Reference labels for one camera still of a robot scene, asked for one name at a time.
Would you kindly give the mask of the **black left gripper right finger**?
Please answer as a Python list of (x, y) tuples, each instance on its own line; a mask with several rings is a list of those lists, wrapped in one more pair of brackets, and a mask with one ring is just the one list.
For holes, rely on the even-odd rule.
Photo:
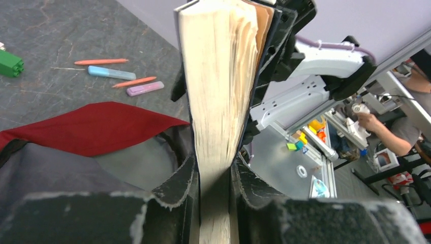
[(392, 200), (295, 200), (231, 166), (240, 243), (426, 243), (410, 212)]

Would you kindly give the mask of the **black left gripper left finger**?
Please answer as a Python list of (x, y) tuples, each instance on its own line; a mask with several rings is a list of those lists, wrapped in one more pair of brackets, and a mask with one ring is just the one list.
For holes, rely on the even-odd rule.
[(198, 243), (194, 157), (152, 192), (27, 195), (1, 225), (1, 243)]

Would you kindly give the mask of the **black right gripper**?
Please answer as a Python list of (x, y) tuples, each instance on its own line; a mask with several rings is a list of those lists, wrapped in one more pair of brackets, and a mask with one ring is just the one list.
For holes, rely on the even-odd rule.
[(295, 34), (315, 16), (313, 1), (276, 1), (250, 108), (260, 105), (271, 81), (284, 81), (304, 59), (295, 50)]

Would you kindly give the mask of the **dark blue Nineteen Eighty-Four book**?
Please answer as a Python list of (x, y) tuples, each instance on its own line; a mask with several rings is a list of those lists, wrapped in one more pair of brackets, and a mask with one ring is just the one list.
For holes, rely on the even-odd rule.
[(230, 167), (276, 22), (275, 1), (190, 1), (174, 16), (199, 170), (198, 243), (236, 243)]

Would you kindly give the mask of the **red student backpack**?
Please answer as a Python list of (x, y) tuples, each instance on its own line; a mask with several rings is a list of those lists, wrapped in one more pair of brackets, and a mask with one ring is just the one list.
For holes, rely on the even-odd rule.
[(137, 191), (95, 161), (186, 121), (117, 102), (93, 103), (1, 131), (1, 217), (35, 192)]

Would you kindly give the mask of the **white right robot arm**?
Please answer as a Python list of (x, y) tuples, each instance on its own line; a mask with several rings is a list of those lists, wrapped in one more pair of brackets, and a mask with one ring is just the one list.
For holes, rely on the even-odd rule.
[[(369, 81), (404, 95), (403, 112), (425, 136), (430, 115), (389, 70), (430, 45), (430, 1), (316, 1), (318, 12), (299, 35), (339, 41), (343, 34), (359, 36), (361, 47), (377, 60)], [(277, 131), (277, 120), (291, 117), (296, 130), (335, 100), (314, 102), (306, 85), (322, 78), (294, 72), (281, 84), (272, 81), (275, 104), (260, 115), (264, 132)], [(426, 243), (410, 212), (393, 200), (348, 201), (334, 198), (295, 200), (268, 185), (239, 157), (232, 166), (237, 195), (239, 243)]]

